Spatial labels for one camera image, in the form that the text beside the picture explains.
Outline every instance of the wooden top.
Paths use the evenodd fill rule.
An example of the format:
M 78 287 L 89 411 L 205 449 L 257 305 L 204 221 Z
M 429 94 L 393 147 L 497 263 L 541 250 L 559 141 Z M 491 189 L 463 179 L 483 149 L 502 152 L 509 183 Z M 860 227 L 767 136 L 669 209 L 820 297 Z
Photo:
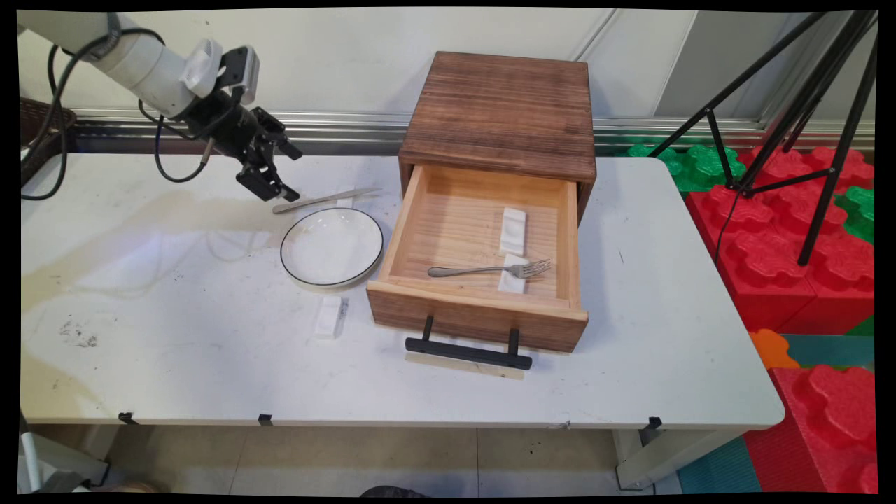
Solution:
M 588 65 L 435 53 L 401 162 L 592 182 Z

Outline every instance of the wooden drawer unit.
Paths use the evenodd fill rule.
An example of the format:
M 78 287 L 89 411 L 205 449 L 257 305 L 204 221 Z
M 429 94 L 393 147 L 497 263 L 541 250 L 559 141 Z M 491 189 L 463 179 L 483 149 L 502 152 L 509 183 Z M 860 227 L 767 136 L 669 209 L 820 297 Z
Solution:
M 573 182 L 444 166 L 417 166 L 383 260 L 367 284 L 374 321 L 388 326 L 571 352 L 588 324 L 579 295 L 577 191 Z M 432 266 L 504 264 L 505 207 L 523 210 L 526 257 L 551 259 L 523 294 L 498 290 L 499 273 L 430 278 Z
M 597 177 L 588 65 L 436 53 L 399 168 L 401 215 L 367 285 L 374 320 L 422 330 L 405 342 L 413 352 L 523 369 L 531 359 L 514 355 L 517 343 L 571 352 L 588 324 L 578 224 Z M 499 273 L 427 275 L 504 265 L 505 207 L 527 215 L 525 257 L 553 265 L 525 293 L 499 291 Z M 508 343 L 510 356 L 429 342 L 428 318 L 437 333 Z

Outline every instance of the fork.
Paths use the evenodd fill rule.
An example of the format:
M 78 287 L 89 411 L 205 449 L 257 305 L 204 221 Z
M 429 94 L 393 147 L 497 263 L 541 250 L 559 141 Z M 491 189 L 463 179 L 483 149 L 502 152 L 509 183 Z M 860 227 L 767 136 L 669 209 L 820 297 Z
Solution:
M 455 276 L 456 274 L 465 274 L 465 273 L 479 273 L 484 271 L 506 271 L 509 274 L 517 278 L 529 278 L 531 276 L 535 276 L 540 273 L 544 273 L 551 267 L 550 259 L 543 259 L 541 261 L 530 263 L 527 265 L 513 265 L 507 267 L 493 267 L 493 268 L 470 268 L 470 269 L 460 269 L 460 268 L 429 268 L 429 276 L 434 278 L 440 278 L 443 276 Z

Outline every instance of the tiled floor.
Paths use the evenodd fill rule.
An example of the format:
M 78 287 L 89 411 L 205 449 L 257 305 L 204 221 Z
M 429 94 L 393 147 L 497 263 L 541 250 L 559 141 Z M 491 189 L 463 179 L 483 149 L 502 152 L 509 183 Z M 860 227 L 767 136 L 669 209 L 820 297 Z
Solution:
M 184 493 L 352 497 L 378 485 L 432 497 L 653 493 L 617 489 L 607 430 L 134 425 L 121 428 L 108 458 L 109 483 Z

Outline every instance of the knife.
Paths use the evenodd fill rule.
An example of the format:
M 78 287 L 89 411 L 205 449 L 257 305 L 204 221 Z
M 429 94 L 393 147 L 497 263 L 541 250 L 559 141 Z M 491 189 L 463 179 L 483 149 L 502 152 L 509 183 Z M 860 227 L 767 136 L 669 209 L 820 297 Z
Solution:
M 276 204 L 274 205 L 273 211 L 274 213 L 284 213 L 287 210 L 292 210 L 293 208 L 298 208 L 299 206 L 305 206 L 307 204 L 315 204 L 321 203 L 324 201 L 331 201 L 334 199 L 347 198 L 352 196 L 360 196 L 365 195 L 367 193 L 372 193 L 374 191 L 379 191 L 379 187 L 364 187 L 363 189 L 354 189 L 351 191 L 345 191 L 344 193 L 338 193 L 336 195 L 324 196 L 322 198 L 313 198 L 313 199 L 303 199 L 301 201 L 296 201 L 293 203 L 284 203 L 284 204 Z

